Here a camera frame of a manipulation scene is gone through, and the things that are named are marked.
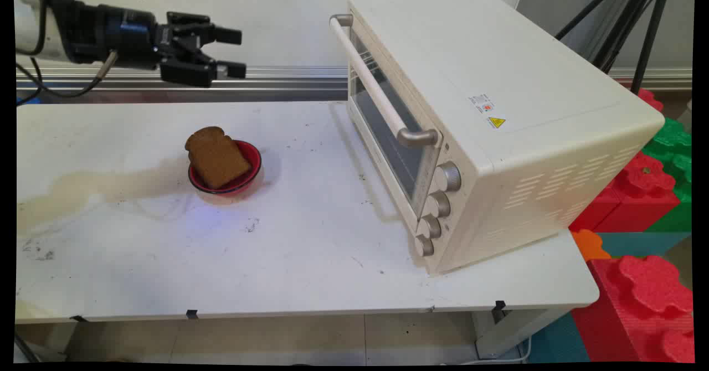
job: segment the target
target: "stain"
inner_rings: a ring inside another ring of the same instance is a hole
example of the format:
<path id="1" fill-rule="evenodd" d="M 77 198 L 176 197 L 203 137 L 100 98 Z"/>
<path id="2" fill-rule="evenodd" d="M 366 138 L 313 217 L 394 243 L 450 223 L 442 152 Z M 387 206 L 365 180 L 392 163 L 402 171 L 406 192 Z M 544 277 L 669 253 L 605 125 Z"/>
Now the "stain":
<path id="1" fill-rule="evenodd" d="M 258 219 L 258 218 L 254 219 L 254 221 L 251 222 L 251 227 L 248 227 L 248 226 L 246 227 L 246 232 L 247 232 L 247 233 L 253 232 L 253 230 L 256 229 L 256 226 L 257 226 L 257 225 L 259 225 L 259 219 Z"/>
<path id="2" fill-rule="evenodd" d="M 362 265 L 362 262 L 360 262 L 359 260 L 357 260 L 356 257 L 354 257 L 354 256 L 350 256 L 350 257 L 352 258 L 352 260 L 354 260 L 355 262 L 357 262 L 357 264 L 358 264 L 361 268 L 364 268 L 364 266 Z"/>
<path id="3" fill-rule="evenodd" d="M 50 250 L 49 252 L 45 253 L 44 257 L 35 257 L 35 260 L 54 260 L 54 252 Z"/>
<path id="4" fill-rule="evenodd" d="M 134 213 L 158 221 L 171 221 L 162 214 L 153 214 L 141 207 L 139 199 L 159 198 L 192 192 L 188 185 L 176 187 L 172 182 L 187 178 L 187 157 L 163 159 L 157 167 L 132 173 L 98 173 L 78 171 L 55 179 L 44 196 L 27 199 L 17 204 L 25 210 L 18 212 L 17 233 L 28 234 L 33 228 L 48 222 L 66 219 L 84 210 L 89 199 L 97 194 L 104 204 L 131 202 L 121 212 Z M 99 205 L 87 209 L 93 212 Z"/>

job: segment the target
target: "white wall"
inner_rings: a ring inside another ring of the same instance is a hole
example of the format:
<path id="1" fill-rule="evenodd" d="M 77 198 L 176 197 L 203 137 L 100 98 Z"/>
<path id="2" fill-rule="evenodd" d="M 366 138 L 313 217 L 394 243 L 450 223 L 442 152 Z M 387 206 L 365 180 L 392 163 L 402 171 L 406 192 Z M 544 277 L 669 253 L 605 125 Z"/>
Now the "white wall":
<path id="1" fill-rule="evenodd" d="M 89 5 L 104 3 L 150 11 L 160 23 L 165 23 L 167 11 L 206 14 L 217 25 L 242 30 L 241 46 L 213 43 L 203 48 L 205 53 L 217 59 L 241 61 L 252 66 L 347 65 L 344 52 L 327 23 L 330 15 L 347 12 L 347 0 L 81 1 Z M 511 6 L 517 3 L 517 0 L 504 1 Z"/>
<path id="2" fill-rule="evenodd" d="M 520 0 L 517 10 L 552 35 L 564 27 L 591 0 Z M 635 68 L 640 48 L 648 30 L 651 4 L 628 36 L 613 68 Z M 583 23 L 569 33 L 564 41 L 574 48 L 574 35 Z M 694 33 L 694 0 L 667 0 L 662 20 L 648 61 L 649 69 L 692 68 Z"/>

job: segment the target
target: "bread slice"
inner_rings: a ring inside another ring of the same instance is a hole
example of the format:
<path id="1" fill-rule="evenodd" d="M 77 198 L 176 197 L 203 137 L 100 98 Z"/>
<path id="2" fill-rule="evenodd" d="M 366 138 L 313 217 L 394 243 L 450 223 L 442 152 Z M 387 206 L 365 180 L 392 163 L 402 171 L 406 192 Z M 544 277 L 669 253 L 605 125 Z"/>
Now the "bread slice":
<path id="1" fill-rule="evenodd" d="M 218 189 L 251 170 L 236 142 L 216 126 L 192 134 L 184 144 L 189 160 L 210 189 Z"/>

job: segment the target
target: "black tripod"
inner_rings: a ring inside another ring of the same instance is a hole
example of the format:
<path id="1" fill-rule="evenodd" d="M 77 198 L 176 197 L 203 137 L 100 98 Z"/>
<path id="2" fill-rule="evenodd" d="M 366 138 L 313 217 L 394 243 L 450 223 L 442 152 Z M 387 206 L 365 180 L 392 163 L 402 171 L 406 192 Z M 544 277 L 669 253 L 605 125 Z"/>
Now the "black tripod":
<path id="1" fill-rule="evenodd" d="M 593 11 L 602 1 L 603 0 L 592 0 L 554 37 L 557 38 L 557 40 L 564 38 L 574 26 L 583 20 L 583 18 Z M 595 65 L 596 68 L 606 74 L 610 71 L 616 56 L 618 56 L 620 49 L 623 47 L 623 44 L 625 44 L 625 40 L 628 38 L 628 35 L 630 35 L 630 31 L 633 30 L 635 23 L 638 22 L 640 16 L 643 15 L 645 9 L 652 1 L 653 0 L 628 0 L 620 16 L 618 16 L 618 20 L 615 21 L 613 28 L 611 28 L 610 33 L 608 33 L 608 37 L 605 38 L 603 45 L 601 45 L 600 51 L 595 58 L 593 58 L 593 65 Z M 633 94 L 638 94 L 640 84 L 643 83 L 643 76 L 645 76 L 645 70 L 648 67 L 650 51 L 653 49 L 653 42 L 655 41 L 655 35 L 660 19 L 662 18 L 666 1 L 667 0 L 656 0 L 655 2 L 653 14 L 650 17 L 648 25 L 648 32 L 645 33 L 645 41 L 643 42 L 643 48 L 638 58 L 638 66 L 635 68 L 633 84 L 630 86 L 630 91 Z"/>

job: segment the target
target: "red foam block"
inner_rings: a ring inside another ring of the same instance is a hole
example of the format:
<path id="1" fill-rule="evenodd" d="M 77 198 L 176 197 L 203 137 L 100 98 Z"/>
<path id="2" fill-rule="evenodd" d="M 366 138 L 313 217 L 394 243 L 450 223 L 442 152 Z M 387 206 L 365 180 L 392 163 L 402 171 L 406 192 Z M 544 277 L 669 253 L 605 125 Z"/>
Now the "red foam block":
<path id="1" fill-rule="evenodd" d="M 664 109 L 664 104 L 655 99 L 655 95 L 652 91 L 640 89 L 638 92 L 638 97 L 660 112 Z"/>
<path id="2" fill-rule="evenodd" d="M 596 225 L 600 224 L 610 212 L 620 205 L 620 198 L 613 190 L 613 182 L 608 183 L 603 191 L 598 194 L 593 201 L 587 205 L 583 212 L 570 224 L 569 230 L 595 230 Z"/>
<path id="3" fill-rule="evenodd" d="M 642 232 L 679 204 L 675 181 L 662 163 L 638 152 L 611 182 L 620 204 L 595 228 L 596 233 Z"/>
<path id="4" fill-rule="evenodd" d="M 572 316 L 591 361 L 694 363 L 692 292 L 676 267 L 645 260 L 589 260 L 598 300 Z"/>

